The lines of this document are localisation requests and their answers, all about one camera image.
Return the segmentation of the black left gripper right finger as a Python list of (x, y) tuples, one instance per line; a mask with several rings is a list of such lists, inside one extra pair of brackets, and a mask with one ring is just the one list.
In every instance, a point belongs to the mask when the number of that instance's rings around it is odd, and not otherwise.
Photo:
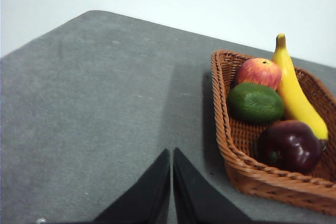
[(173, 187), (178, 223), (252, 223), (252, 220), (216, 190), (176, 148)]

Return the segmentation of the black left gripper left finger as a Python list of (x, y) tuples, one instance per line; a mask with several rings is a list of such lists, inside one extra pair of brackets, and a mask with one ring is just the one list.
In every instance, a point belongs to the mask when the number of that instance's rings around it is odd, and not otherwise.
[(94, 222), (155, 223), (170, 196), (170, 170), (170, 153), (164, 149), (137, 182)]

